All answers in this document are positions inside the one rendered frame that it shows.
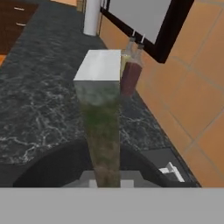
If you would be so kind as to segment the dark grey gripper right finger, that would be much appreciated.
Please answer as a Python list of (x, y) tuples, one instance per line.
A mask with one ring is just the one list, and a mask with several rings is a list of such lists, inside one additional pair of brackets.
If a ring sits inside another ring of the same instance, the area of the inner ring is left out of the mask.
[(199, 182), (184, 166), (183, 161), (174, 153), (178, 161), (187, 172), (190, 182), (180, 183), (165, 176), (141, 151), (133, 150), (128, 145), (121, 145), (121, 170), (140, 172), (143, 180), (149, 181), (159, 187), (200, 187)]

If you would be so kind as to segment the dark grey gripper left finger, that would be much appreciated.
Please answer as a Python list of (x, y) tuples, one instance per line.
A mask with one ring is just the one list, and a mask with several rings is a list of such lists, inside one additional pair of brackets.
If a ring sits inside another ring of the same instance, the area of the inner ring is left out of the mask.
[(85, 138), (53, 147), (28, 163), (14, 187), (62, 187), (79, 180), (93, 166)]

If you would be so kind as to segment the dark grey flat panel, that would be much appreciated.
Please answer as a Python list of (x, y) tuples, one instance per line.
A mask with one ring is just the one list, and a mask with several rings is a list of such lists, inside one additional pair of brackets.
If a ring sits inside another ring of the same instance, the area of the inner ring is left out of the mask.
[(174, 155), (170, 148), (156, 149), (156, 150), (144, 150), (142, 154), (147, 157), (158, 169), (165, 168), (169, 162), (175, 166), (181, 177), (185, 182), (190, 182), (187, 172), (184, 170), (182, 164), (178, 161), (178, 158)]

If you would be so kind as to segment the white angular fitting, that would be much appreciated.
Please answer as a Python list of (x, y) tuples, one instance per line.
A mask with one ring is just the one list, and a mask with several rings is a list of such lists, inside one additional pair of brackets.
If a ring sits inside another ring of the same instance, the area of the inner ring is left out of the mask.
[(159, 169), (165, 176), (170, 178), (173, 181), (178, 181), (180, 183), (185, 183), (184, 178), (182, 177), (181, 173), (179, 172), (178, 168), (169, 162), (166, 167)]

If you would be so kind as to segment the tall green box, white top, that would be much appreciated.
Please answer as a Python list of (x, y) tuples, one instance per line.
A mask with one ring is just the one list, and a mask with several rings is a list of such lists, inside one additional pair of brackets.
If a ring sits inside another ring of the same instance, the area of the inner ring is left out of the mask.
[(119, 187), (119, 50), (89, 50), (73, 78), (99, 187)]

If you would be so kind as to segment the dark red liquid bottle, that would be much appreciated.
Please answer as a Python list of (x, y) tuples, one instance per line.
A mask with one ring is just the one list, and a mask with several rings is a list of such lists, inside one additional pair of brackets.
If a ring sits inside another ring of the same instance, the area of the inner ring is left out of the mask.
[(144, 49), (144, 38), (142, 38), (138, 44), (137, 49), (134, 52), (132, 58), (126, 62), (123, 70), (122, 79), (120, 83), (121, 93), (126, 96), (133, 95), (135, 87), (137, 85), (139, 76), (143, 70), (143, 62), (141, 60), (141, 54)]

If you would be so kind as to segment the black framed window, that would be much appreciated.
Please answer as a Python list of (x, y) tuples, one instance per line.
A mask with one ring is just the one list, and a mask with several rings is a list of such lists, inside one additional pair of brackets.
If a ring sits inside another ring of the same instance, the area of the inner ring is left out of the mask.
[(101, 13), (144, 50), (165, 63), (194, 0), (102, 0)]

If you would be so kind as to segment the dark brown drawer unit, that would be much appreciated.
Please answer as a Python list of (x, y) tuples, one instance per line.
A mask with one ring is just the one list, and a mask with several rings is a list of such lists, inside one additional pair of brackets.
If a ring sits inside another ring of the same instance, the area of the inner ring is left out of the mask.
[(36, 3), (0, 0), (0, 54), (7, 54), (37, 10)]

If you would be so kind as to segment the white cylinder roll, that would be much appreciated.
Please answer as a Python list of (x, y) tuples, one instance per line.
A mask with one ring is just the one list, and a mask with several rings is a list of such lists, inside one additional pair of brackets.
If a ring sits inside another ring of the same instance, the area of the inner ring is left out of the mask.
[(83, 33), (88, 36), (95, 36), (100, 16), (102, 0), (87, 0)]

